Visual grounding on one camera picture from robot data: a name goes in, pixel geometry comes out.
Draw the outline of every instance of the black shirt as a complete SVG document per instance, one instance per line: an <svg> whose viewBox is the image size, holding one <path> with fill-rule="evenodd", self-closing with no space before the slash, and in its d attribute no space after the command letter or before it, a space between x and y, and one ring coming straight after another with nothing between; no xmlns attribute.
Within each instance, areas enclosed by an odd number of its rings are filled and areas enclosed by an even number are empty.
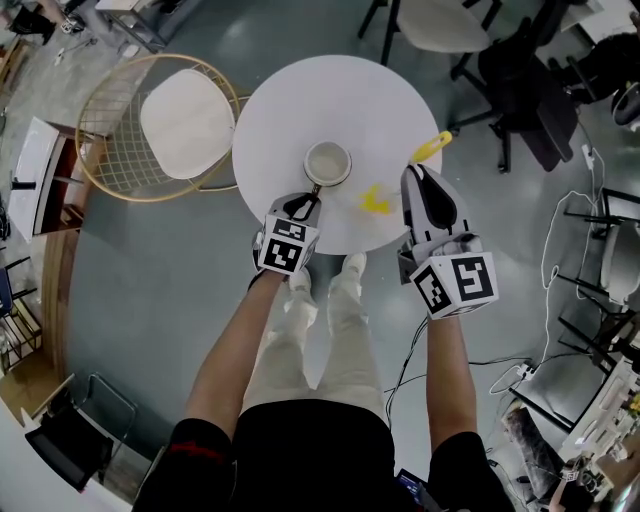
<svg viewBox="0 0 640 512"><path fill-rule="evenodd" d="M178 423L134 511L416 510L393 471L393 438L372 412L276 402L244 412L233 443L209 422ZM513 510L474 433L438 447L428 487L443 509Z"/></svg>

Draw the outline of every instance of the yellow object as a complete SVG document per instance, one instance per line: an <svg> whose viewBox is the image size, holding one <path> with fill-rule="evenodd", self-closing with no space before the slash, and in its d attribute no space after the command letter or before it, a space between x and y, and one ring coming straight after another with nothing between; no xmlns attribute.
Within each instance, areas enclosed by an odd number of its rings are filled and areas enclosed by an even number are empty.
<svg viewBox="0 0 640 512"><path fill-rule="evenodd" d="M409 164L417 164L424 162L427 158L432 157L449 142L453 140L451 132L444 131L431 139L426 144L420 146L409 160Z"/></svg>
<svg viewBox="0 0 640 512"><path fill-rule="evenodd" d="M391 203L388 199L379 201L380 185L378 183L371 185L369 190L362 194L360 199L364 201L360 205L360 209L369 213L382 213L384 215L390 215L392 213Z"/></svg>

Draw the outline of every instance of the table leg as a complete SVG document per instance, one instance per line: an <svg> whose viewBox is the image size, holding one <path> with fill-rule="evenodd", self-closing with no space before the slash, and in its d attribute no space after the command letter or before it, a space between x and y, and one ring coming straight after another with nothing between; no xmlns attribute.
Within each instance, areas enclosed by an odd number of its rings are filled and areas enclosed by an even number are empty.
<svg viewBox="0 0 640 512"><path fill-rule="evenodd" d="M167 42L160 36L157 30L155 30L147 21L140 16L136 11L131 11L131 14L140 25L142 25L147 32L149 32L155 40L157 40L163 47L167 46Z"/></svg>
<svg viewBox="0 0 640 512"><path fill-rule="evenodd" d="M144 46L151 53L158 53L158 50L154 48L152 45L147 43L144 39L142 39L138 34L136 34L135 30L129 28L126 23L124 23L117 15L111 14L107 11L102 11L110 20L112 20L116 25L120 26L122 30L124 30L127 34L133 37L136 41L138 41L142 46Z"/></svg>

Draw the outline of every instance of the desk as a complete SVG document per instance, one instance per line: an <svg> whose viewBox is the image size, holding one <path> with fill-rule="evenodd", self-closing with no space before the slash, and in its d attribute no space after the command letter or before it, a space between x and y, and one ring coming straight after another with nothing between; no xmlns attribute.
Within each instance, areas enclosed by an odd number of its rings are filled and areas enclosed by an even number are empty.
<svg viewBox="0 0 640 512"><path fill-rule="evenodd" d="M597 43L615 34L635 33L629 14L636 10L629 0L589 0L585 5L571 6L561 28L566 30L580 23Z"/></svg>
<svg viewBox="0 0 640 512"><path fill-rule="evenodd" d="M149 4L149 0L100 0L96 4L96 10L100 11L107 18L113 20L122 30L138 41L151 53L157 53L158 47L163 49L167 42L160 36L147 21L140 16L139 11ZM140 35L133 30L120 16L131 16L136 23L139 23L151 36L151 42L145 41Z"/></svg>
<svg viewBox="0 0 640 512"><path fill-rule="evenodd" d="M401 208L364 212L360 195L374 183L398 193L411 155L438 133L424 99L393 71L356 57L313 57L281 69L253 93L234 134L233 168L243 199L264 222L275 199L311 191L303 171L307 150L336 142L349 151L352 170L344 183L320 191L316 251L371 251L406 228ZM442 152L425 165L439 173Z"/></svg>
<svg viewBox="0 0 640 512"><path fill-rule="evenodd" d="M74 135L73 128L37 117L31 120L14 178L35 182L36 188L12 190L8 209L27 242L35 235L82 226L83 201L74 197L74 190L67 190L77 160Z"/></svg>

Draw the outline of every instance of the white seat cushion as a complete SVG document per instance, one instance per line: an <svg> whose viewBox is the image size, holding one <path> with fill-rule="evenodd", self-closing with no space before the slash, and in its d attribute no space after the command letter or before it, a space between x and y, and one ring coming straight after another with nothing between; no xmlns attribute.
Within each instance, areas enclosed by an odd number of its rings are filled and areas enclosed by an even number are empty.
<svg viewBox="0 0 640 512"><path fill-rule="evenodd" d="M235 130L224 93L193 69L178 71L149 94L140 124L162 170L181 180L199 176L220 160Z"/></svg>
<svg viewBox="0 0 640 512"><path fill-rule="evenodd" d="M398 26L413 46L432 52L473 53L491 43L459 0L402 0Z"/></svg>

